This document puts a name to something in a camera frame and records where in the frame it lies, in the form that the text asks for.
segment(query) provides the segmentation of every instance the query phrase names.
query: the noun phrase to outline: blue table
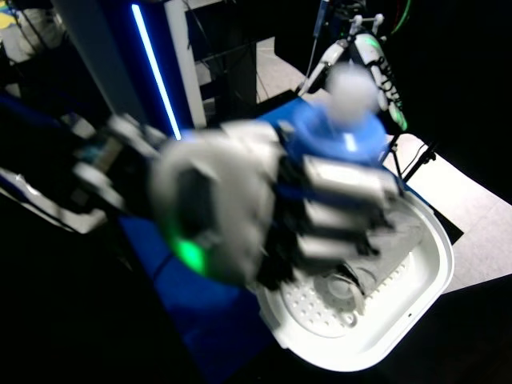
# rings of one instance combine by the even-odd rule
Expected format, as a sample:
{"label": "blue table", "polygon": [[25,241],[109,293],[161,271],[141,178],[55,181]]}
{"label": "blue table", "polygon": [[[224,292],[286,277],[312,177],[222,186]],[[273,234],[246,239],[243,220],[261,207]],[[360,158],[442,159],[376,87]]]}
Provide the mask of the blue table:
{"label": "blue table", "polygon": [[[303,103],[300,98],[295,99],[260,119],[273,124],[286,120]],[[152,277],[169,254],[155,224],[140,218],[123,218],[121,226],[146,273]],[[273,341],[259,317],[256,297],[247,290],[205,279],[176,258],[169,261],[153,283],[209,383],[223,382]]]}

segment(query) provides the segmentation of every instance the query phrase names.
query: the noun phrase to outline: glowing led strip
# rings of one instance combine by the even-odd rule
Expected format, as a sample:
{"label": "glowing led strip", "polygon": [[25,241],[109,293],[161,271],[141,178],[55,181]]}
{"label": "glowing led strip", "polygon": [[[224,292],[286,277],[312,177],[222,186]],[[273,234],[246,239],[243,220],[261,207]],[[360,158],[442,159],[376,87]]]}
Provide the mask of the glowing led strip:
{"label": "glowing led strip", "polygon": [[160,92],[160,96],[162,96],[163,105],[166,108],[167,116],[169,117],[170,121],[170,126],[172,126],[173,128],[176,140],[180,140],[182,138],[182,134],[179,132],[178,123],[176,122],[176,118],[174,117],[173,109],[170,106],[169,96],[167,95],[166,87],[163,84],[162,75],[160,74],[160,69],[158,68],[157,59],[154,56],[150,36],[147,34],[146,24],[144,23],[144,18],[142,17],[141,9],[138,5],[132,4],[131,10],[134,13],[135,22],[137,23],[138,32],[141,35],[142,44],[144,44],[144,49],[146,50],[147,58],[150,61],[151,70],[153,71],[154,79],[157,82],[158,91]]}

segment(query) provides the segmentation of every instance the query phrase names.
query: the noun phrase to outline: green cable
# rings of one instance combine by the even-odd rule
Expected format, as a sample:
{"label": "green cable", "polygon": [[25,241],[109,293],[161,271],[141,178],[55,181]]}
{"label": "green cable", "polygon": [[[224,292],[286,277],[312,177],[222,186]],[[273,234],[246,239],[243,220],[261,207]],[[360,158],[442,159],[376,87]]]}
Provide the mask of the green cable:
{"label": "green cable", "polygon": [[412,3],[412,0],[407,0],[407,5],[406,5],[406,10],[403,11],[403,15],[402,17],[400,18],[400,21],[398,22],[397,26],[394,28],[394,30],[391,32],[391,34],[394,34],[396,33],[400,27],[402,26],[402,24],[404,22],[406,22],[406,19],[407,19],[407,16],[409,16],[409,8],[410,8],[410,4]]}

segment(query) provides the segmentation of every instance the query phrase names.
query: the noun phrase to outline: white floor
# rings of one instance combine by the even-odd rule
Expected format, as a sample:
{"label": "white floor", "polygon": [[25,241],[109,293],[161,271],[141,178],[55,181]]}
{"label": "white floor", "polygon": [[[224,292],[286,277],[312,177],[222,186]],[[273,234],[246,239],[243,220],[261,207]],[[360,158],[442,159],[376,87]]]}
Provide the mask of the white floor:
{"label": "white floor", "polygon": [[[262,99],[266,92],[272,97],[294,90],[304,79],[295,68],[275,56],[273,39],[258,44],[258,72],[263,82],[258,82]],[[319,91],[305,99],[312,101],[325,96],[325,92]],[[421,145],[411,134],[401,136],[401,168],[413,159]],[[394,170],[391,156],[385,164]],[[455,274],[446,291],[512,274],[512,206],[440,156],[420,168],[409,185],[464,232],[454,244]]]}

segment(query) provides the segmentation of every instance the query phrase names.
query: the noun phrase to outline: white knob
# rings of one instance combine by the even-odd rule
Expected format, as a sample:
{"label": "white knob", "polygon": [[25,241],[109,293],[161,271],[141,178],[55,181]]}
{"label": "white knob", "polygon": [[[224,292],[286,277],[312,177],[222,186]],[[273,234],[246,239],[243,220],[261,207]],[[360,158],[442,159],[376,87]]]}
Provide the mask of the white knob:
{"label": "white knob", "polygon": [[329,115],[337,122],[357,122],[378,108],[378,88],[361,66],[346,62],[336,65],[327,79],[327,90],[332,96]]}

